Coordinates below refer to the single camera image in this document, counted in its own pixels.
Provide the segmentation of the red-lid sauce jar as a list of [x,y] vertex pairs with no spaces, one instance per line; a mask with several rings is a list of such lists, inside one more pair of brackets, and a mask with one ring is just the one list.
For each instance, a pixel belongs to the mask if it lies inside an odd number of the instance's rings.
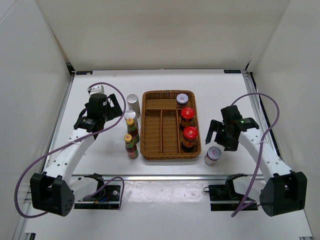
[[184,130],[187,127],[193,126],[195,110],[191,107],[185,107],[180,112],[180,128]]
[[185,152],[191,152],[195,148],[198,134],[198,129],[194,126],[188,126],[183,130],[181,148]]

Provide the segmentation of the white-lid spice jar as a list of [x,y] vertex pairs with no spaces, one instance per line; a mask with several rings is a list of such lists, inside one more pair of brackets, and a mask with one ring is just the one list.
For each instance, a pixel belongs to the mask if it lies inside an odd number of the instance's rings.
[[180,93],[176,96],[177,108],[183,109],[188,105],[189,97],[185,93]]
[[204,162],[211,166],[220,159],[222,151],[217,146],[211,146],[205,155]]

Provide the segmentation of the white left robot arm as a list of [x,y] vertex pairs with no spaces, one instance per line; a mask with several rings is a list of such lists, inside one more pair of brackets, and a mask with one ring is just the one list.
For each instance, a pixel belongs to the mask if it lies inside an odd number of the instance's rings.
[[115,94],[90,94],[68,142],[59,150],[57,158],[42,173],[32,175],[30,190],[33,208],[65,217],[79,200],[99,201],[105,198],[101,175],[85,175],[74,182],[71,178],[87,149],[104,130],[105,123],[122,117],[123,110]]

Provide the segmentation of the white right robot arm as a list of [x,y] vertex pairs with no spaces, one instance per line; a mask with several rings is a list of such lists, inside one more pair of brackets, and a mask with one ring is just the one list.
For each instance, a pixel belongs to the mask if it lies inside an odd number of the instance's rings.
[[240,114],[236,105],[221,109],[222,121],[211,120],[205,142],[214,140],[225,151],[235,152],[242,145],[258,165],[264,183],[253,183],[244,174],[229,176],[224,193],[230,200],[246,196],[261,205],[270,216],[303,210],[306,202],[307,177],[295,172],[262,140],[263,133],[256,121]]

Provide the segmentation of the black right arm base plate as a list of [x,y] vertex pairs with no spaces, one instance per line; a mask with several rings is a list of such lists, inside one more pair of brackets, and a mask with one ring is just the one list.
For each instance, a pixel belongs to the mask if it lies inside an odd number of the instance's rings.
[[234,212],[241,200],[242,194],[230,193],[224,184],[208,185],[203,188],[205,194],[209,194],[210,210],[212,212]]

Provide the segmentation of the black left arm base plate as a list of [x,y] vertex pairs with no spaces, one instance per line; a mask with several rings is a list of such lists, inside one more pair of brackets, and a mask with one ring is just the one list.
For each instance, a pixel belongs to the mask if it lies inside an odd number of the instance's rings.
[[74,204],[76,210],[120,210],[123,202],[125,181],[116,176],[98,184],[103,189],[88,199],[81,199]]

